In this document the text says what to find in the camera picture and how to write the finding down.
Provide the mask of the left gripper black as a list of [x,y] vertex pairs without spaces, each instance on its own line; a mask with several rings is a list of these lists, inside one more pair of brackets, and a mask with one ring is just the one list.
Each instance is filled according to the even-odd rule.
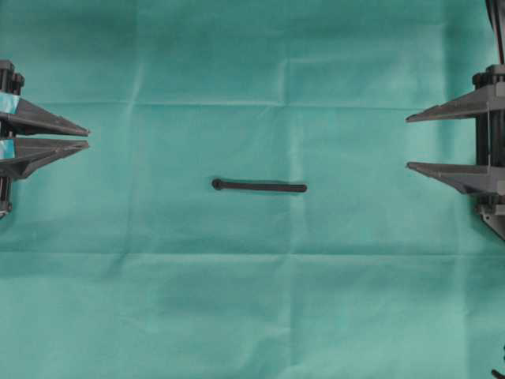
[[1,60],[1,217],[12,210],[13,180],[89,148],[87,141],[19,138],[15,134],[53,134],[87,137],[90,133],[66,118],[20,97],[24,77],[10,60]]

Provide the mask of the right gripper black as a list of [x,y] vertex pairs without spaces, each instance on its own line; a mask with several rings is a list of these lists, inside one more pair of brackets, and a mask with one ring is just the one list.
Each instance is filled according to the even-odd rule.
[[[483,88],[497,84],[499,88]],[[504,237],[504,65],[489,66],[473,76],[476,90],[442,105],[412,114],[406,122],[476,118],[476,163],[453,165],[408,162],[406,166],[459,193],[478,195],[476,211],[500,238]]]

